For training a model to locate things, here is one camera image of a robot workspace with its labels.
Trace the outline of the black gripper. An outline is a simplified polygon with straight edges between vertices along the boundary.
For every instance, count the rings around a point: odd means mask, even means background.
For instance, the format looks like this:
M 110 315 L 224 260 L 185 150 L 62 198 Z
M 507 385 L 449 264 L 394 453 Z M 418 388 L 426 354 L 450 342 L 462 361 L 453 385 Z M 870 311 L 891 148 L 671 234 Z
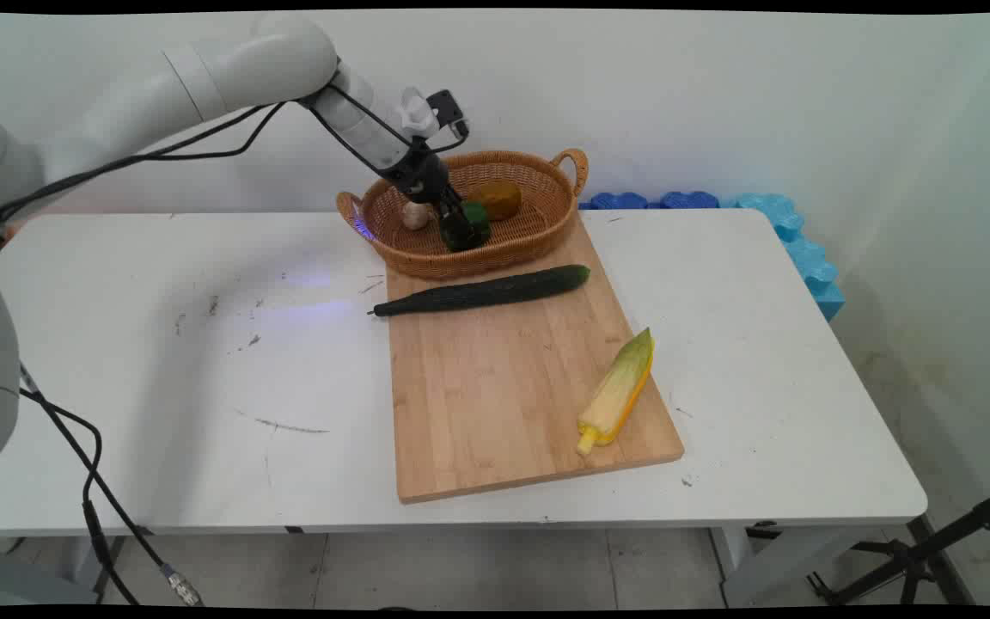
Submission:
M 409 201 L 435 207 L 441 235 L 459 235 L 462 220 L 475 220 L 475 201 L 464 199 L 452 187 L 448 165 L 424 138 L 412 138 L 400 160 L 380 169 L 380 176 Z

